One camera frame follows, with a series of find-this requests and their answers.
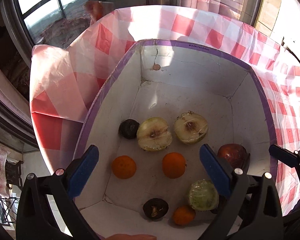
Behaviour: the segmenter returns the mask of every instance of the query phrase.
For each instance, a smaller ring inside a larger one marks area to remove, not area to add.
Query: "red and white checkered cloth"
[[[253,27],[215,13],[173,6],[122,8],[85,30],[67,50],[33,50],[30,108],[50,172],[66,168],[92,101],[135,41],[188,41],[231,54],[252,66],[269,102],[278,145],[300,149],[300,64]],[[277,189],[283,214],[300,198],[295,169],[279,162]]]

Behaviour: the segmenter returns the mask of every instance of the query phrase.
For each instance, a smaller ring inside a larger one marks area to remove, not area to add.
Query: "red apple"
[[[239,144],[225,144],[218,150],[218,157],[227,160],[232,168],[243,168],[248,158],[246,149]]]

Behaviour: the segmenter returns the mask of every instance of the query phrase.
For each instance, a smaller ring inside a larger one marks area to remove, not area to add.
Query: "tiled floor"
[[[50,172],[42,158],[41,153],[38,152],[33,152],[33,153],[28,153],[23,155],[23,164],[21,165],[21,178],[22,181],[24,182],[26,179],[26,176],[29,173],[34,173],[36,174],[37,177],[43,177],[43,176],[49,176]],[[57,208],[57,204],[53,198],[52,195],[48,195],[48,200],[50,207],[52,209],[52,213],[57,221],[57,224],[62,232],[65,231],[66,229],[66,224],[64,223],[60,212]]]

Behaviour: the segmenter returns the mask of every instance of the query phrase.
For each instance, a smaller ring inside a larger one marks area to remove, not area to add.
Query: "plastic sheet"
[[[159,151],[169,147],[172,135],[166,120],[161,117],[152,117],[139,126],[137,139],[141,149]]]
[[[185,144],[193,144],[207,134],[208,123],[201,115],[188,111],[176,119],[174,131],[180,141]]]
[[[106,15],[67,50],[34,47],[30,109],[50,172],[71,162],[87,112],[122,56],[135,41],[156,38],[209,46],[249,64],[271,110],[277,139],[272,143],[300,149],[300,64],[293,55],[253,27],[228,17],[192,8],[140,6]],[[276,184],[285,215],[300,198],[295,169],[279,162]]]
[[[209,180],[199,180],[191,184],[189,195],[190,206],[197,211],[212,210],[218,206],[219,195]]]

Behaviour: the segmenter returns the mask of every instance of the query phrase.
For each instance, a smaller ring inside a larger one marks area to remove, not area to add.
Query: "plastic wrap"
[[[215,209],[219,203],[219,195],[210,180],[198,180],[191,184],[189,194],[189,205],[197,211],[208,211]]]
[[[181,142],[193,144],[199,142],[207,134],[208,123],[201,115],[188,111],[176,119],[174,131]]]
[[[161,117],[152,117],[139,126],[137,139],[141,149],[159,151],[169,147],[172,135],[166,120]]]

